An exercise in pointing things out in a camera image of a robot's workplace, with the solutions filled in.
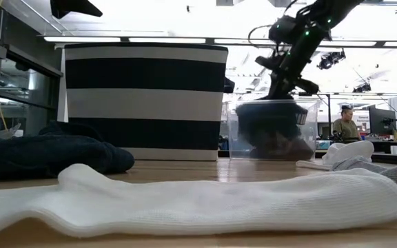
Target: black and white striped basket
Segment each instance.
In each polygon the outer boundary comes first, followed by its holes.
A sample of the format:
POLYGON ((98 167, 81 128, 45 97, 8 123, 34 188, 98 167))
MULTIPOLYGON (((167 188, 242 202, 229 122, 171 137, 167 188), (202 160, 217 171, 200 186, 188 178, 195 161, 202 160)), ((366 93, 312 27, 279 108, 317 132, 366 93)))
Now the black and white striped basket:
POLYGON ((173 43, 65 46, 69 122, 135 159, 214 161, 227 48, 173 43))

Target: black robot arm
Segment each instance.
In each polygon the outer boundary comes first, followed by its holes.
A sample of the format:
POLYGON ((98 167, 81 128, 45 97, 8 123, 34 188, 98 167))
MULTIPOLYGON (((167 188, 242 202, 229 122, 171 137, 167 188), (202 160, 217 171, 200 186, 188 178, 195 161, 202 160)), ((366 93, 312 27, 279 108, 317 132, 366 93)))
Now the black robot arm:
POLYGON ((270 58, 258 57, 256 62, 270 69, 272 84, 267 99, 288 99, 295 87, 309 94, 318 86, 301 78, 304 67, 323 39, 331 40, 330 30, 338 25, 363 0, 318 0, 300 9, 295 18, 281 17, 269 30, 269 39, 277 44, 270 58), (278 51, 278 45, 291 46, 278 51))
POLYGON ((295 16, 281 17, 269 30, 276 49, 270 58, 256 62, 272 71, 269 94, 258 100, 280 100, 242 104, 236 108, 238 133, 254 149, 252 158, 310 159, 313 149, 301 139, 300 125, 308 111, 289 94, 295 87, 316 94, 318 85, 301 78, 304 67, 323 39, 331 40, 330 30, 363 0, 318 0, 300 9, 295 16), (279 44, 289 50, 279 50, 279 44))

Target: wooden table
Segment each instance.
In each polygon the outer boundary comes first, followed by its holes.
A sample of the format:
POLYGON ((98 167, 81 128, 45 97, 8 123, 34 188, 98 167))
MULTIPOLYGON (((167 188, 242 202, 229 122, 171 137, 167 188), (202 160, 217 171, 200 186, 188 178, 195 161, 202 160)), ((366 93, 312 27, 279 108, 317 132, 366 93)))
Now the wooden table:
MULTIPOLYGON (((128 174, 111 176, 130 183, 165 180, 219 180, 223 182, 280 180, 322 173, 295 168, 291 162, 229 161, 171 162, 139 161, 128 174)), ((55 180, 0 183, 0 189, 52 185, 55 180)), ((98 247, 397 247, 397 222, 346 231, 317 233, 244 233, 219 236, 153 237, 112 234, 77 239, 59 234, 34 219, 0 232, 0 248, 98 248, 98 247)))

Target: window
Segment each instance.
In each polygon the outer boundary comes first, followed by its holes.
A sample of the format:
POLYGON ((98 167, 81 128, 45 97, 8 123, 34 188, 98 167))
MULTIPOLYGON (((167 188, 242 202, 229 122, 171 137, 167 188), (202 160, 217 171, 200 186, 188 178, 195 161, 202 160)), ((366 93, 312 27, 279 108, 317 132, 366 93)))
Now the window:
POLYGON ((39 105, 54 105, 51 78, 28 66, 4 59, 1 62, 0 93, 39 105))
MULTIPOLYGON (((56 110, 48 110, 0 97, 0 106, 7 128, 21 124, 18 135, 37 135, 51 120, 56 119, 56 110)), ((0 114, 0 130, 4 129, 0 114)))
POLYGON ((17 136, 32 136, 56 120, 57 78, 10 59, 1 60, 0 72, 0 130, 4 122, 7 128, 21 124, 17 136))

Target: clear plastic container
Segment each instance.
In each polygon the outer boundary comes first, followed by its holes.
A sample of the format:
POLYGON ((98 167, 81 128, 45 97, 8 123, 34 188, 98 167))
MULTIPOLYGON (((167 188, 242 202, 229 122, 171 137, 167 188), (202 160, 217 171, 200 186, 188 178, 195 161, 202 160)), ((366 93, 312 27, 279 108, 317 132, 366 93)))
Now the clear plastic container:
POLYGON ((315 157, 319 101, 235 101, 227 104, 230 158, 278 161, 315 157))

